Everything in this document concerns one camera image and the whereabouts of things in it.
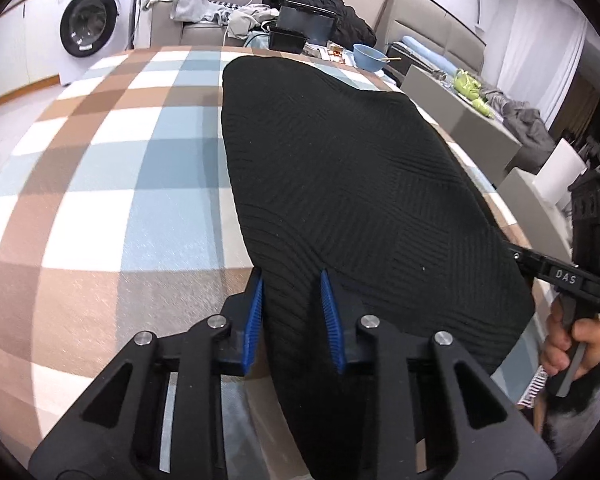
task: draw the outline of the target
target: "white washing machine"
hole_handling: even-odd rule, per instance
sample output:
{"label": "white washing machine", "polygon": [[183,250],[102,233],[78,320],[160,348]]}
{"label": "white washing machine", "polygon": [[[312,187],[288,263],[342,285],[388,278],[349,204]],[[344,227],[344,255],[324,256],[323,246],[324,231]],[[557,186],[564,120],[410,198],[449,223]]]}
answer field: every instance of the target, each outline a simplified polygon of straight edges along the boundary
{"label": "white washing machine", "polygon": [[130,46],[136,0],[58,0],[60,84],[67,85],[99,59]]}

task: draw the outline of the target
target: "floor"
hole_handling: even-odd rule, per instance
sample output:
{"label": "floor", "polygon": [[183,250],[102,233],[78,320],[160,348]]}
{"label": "floor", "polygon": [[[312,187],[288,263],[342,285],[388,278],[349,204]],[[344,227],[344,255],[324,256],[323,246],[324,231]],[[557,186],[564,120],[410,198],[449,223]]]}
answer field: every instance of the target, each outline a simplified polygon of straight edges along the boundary
{"label": "floor", "polygon": [[0,168],[29,127],[62,90],[56,85],[0,106]]}

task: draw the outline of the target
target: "bed headboard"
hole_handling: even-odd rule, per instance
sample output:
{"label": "bed headboard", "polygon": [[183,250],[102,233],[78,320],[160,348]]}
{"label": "bed headboard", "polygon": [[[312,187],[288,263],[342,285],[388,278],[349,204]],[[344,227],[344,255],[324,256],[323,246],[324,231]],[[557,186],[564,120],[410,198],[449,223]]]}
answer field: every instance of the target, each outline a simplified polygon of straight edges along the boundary
{"label": "bed headboard", "polygon": [[432,0],[386,0],[376,27],[376,48],[412,36],[454,65],[480,73],[484,42]]}

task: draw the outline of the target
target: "silver bolt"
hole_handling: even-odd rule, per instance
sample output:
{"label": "silver bolt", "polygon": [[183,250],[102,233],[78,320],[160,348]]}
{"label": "silver bolt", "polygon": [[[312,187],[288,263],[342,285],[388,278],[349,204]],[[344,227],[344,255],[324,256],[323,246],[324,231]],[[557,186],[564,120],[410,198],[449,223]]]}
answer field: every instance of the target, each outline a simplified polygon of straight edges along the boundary
{"label": "silver bolt", "polygon": [[436,332],[433,339],[442,346],[449,346],[454,341],[454,337],[449,332]]}
{"label": "silver bolt", "polygon": [[362,326],[365,328],[378,328],[380,320],[378,319],[378,316],[366,314],[366,316],[360,318],[360,323],[362,323]]}
{"label": "silver bolt", "polygon": [[220,314],[216,314],[215,316],[209,317],[206,320],[206,324],[208,324],[211,328],[222,328],[226,325],[226,318]]}
{"label": "silver bolt", "polygon": [[138,332],[134,336],[134,343],[136,343],[138,346],[148,345],[152,341],[153,338],[154,338],[154,335],[151,332],[142,330],[142,332]]}

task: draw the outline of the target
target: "brown curtain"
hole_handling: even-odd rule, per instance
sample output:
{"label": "brown curtain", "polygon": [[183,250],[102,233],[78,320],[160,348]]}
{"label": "brown curtain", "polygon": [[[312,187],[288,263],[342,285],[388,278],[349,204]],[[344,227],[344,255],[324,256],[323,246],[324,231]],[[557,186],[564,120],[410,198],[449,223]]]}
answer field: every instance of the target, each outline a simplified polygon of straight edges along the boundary
{"label": "brown curtain", "polygon": [[576,70],[562,106],[554,123],[549,128],[549,134],[554,140],[557,140],[562,131],[567,129],[578,138],[589,126],[598,101],[600,101],[600,95],[596,89]]}

